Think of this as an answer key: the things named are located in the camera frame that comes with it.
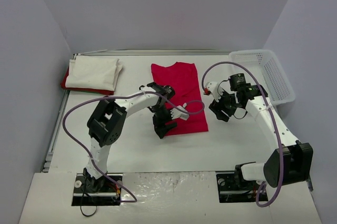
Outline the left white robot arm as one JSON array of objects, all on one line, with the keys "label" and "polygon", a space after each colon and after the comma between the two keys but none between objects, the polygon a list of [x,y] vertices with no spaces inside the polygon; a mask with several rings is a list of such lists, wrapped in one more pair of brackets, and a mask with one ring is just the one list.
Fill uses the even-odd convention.
[{"label": "left white robot arm", "polygon": [[174,95],[175,91],[171,86],[152,82],[140,87],[139,92],[127,99],[99,101],[87,122],[91,137],[90,153],[93,156],[84,169],[89,188],[93,191],[104,189],[106,178],[102,173],[107,173],[111,145],[121,136],[126,118],[148,108],[153,113],[155,133],[161,139],[177,127],[172,110],[165,106],[166,101],[163,99],[171,99]]}]

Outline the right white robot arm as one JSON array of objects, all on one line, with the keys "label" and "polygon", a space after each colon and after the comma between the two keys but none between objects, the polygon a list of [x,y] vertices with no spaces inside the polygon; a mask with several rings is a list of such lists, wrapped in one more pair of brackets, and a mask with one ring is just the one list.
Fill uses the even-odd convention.
[{"label": "right white robot arm", "polygon": [[218,120],[228,122],[237,109],[244,109],[262,130],[271,149],[271,155],[265,162],[236,165],[234,184],[245,189],[252,181],[259,181],[276,188],[306,181],[313,158],[311,145],[302,143],[286,127],[263,86],[247,83],[243,73],[230,76],[227,82],[230,93],[218,82],[206,83],[204,93],[214,98],[210,110]]}]

